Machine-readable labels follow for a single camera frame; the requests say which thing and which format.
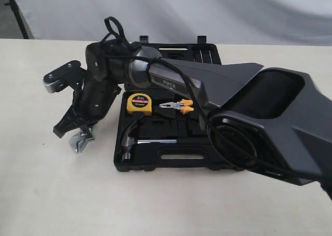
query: tape measure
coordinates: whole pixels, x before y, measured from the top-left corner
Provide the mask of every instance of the tape measure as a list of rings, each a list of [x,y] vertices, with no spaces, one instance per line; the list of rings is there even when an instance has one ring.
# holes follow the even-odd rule
[[[143,112],[145,116],[152,114],[152,101],[151,98],[144,93],[134,93],[130,95],[127,100],[127,112]]]

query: hammer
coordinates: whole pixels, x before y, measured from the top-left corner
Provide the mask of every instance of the hammer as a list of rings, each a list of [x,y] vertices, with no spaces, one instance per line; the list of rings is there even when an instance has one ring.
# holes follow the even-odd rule
[[[121,147],[122,147],[122,161],[129,161],[131,159],[132,147],[136,144],[149,144],[149,143],[164,143],[164,144],[210,144],[207,137],[203,138],[178,138],[178,139],[153,139],[153,140],[137,140],[129,136],[133,129],[137,127],[138,120],[132,122],[124,131]]]

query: table surface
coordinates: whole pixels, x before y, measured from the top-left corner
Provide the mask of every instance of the table surface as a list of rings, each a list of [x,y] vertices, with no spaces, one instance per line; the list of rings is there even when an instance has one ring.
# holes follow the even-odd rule
[[[42,77],[87,41],[0,40],[0,235],[331,235],[332,203],[251,172],[156,169],[120,173],[113,152],[120,96],[80,155],[53,126],[72,91]],[[218,45],[224,64],[257,62],[311,74],[332,98],[332,47]]]

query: white curtain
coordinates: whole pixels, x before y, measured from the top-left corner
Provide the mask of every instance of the white curtain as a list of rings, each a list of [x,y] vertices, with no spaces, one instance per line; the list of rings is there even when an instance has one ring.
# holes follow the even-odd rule
[[[17,0],[36,39],[100,40],[116,17],[129,41],[332,45],[331,0]]]

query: open tool case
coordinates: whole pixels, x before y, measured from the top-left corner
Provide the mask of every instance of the open tool case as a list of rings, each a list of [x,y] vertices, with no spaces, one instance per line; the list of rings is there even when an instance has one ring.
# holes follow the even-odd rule
[[[148,36],[140,36],[140,42],[143,46],[158,49],[164,58],[221,64],[217,47],[207,44],[206,36],[198,36],[197,44],[151,44],[148,42]],[[158,106],[165,102],[180,101],[183,97],[158,86],[139,89],[125,85],[125,90],[114,153],[114,165],[118,171],[193,167],[240,170],[216,153],[208,136],[199,127],[199,115],[195,110],[183,115],[179,110]],[[151,97],[151,116],[144,116],[142,112],[134,112],[132,115],[127,113],[127,99],[134,93],[144,93]],[[126,128],[136,120],[137,127],[131,132],[131,137],[138,140],[177,139],[178,143],[137,144],[130,152],[131,160],[123,162],[122,137]]]

